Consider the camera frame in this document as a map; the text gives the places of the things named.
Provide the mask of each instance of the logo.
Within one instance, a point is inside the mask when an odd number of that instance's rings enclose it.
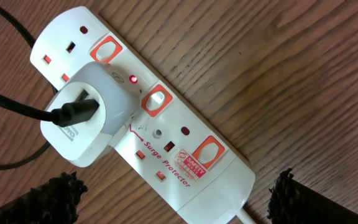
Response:
[[[117,80],[117,81],[119,81],[119,82],[121,82],[121,83],[124,82],[124,79],[123,79],[120,75],[118,75],[117,73],[115,73],[115,72],[113,72],[113,73],[111,74],[111,76],[113,77],[113,79],[115,79],[115,80]]]
[[[70,141],[73,141],[75,136],[78,135],[78,131],[73,126],[68,126],[64,128],[59,127],[59,129]]]
[[[192,158],[184,149],[181,149],[173,158],[174,164],[185,173],[185,175],[197,181],[199,178],[204,176],[206,170],[198,161]]]

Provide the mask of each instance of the switch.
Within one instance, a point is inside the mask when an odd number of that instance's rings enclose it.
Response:
[[[110,62],[121,51],[122,46],[109,35],[91,51],[91,56],[97,62]]]
[[[209,143],[208,145],[204,146],[202,148],[200,155],[198,156],[198,160],[200,163],[205,164],[207,162],[212,161],[216,154],[219,151],[219,146],[215,143]]]
[[[162,91],[151,94],[146,103],[146,108],[150,111],[159,109],[165,101],[165,94]]]
[[[224,147],[214,138],[208,136],[197,150],[193,153],[196,158],[205,168],[209,169],[224,153]]]
[[[156,85],[152,91],[142,99],[142,108],[152,117],[156,117],[173,100],[173,96],[161,84]]]
[[[106,60],[115,51],[116,51],[116,44],[112,41],[109,41],[99,47],[98,51],[96,52],[96,58],[98,58],[98,60]]]

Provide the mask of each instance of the black cable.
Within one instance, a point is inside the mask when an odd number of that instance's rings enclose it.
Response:
[[[53,121],[51,112],[38,110],[0,94],[0,107],[41,121]]]
[[[32,37],[30,32],[24,28],[24,26],[17,21],[12,15],[10,15],[7,11],[5,11],[3,8],[0,7],[0,15],[3,16],[6,20],[8,20],[20,33],[21,36],[25,39],[25,41],[29,44],[29,46],[32,48],[35,43],[35,39]],[[57,93],[57,90],[55,87],[52,86],[53,94]],[[20,166],[23,166],[24,164],[33,161],[34,159],[41,156],[42,153],[44,153],[48,148],[50,144],[49,142],[45,142],[43,146],[40,147],[35,153],[33,153],[28,158],[25,158],[19,162],[14,162],[12,164],[0,164],[0,170],[8,170],[8,169],[14,169]]]

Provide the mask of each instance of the black fuzzy object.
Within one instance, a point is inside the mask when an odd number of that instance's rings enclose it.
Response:
[[[0,224],[72,224],[78,219],[81,194],[87,191],[76,172],[62,173],[1,207]]]
[[[280,174],[269,191],[272,224],[358,224],[358,214],[293,180],[292,169]]]

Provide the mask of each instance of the plug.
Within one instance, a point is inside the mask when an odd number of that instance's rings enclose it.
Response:
[[[51,113],[57,119],[54,124],[60,127],[67,127],[88,121],[99,108],[96,100],[84,100],[72,103],[65,103],[61,109],[53,109]]]
[[[127,131],[140,100],[129,80],[116,80],[125,76],[105,63],[87,63],[48,105],[46,110],[59,116],[59,122],[41,121],[41,132],[72,164],[90,165],[111,150],[109,142],[118,142]]]

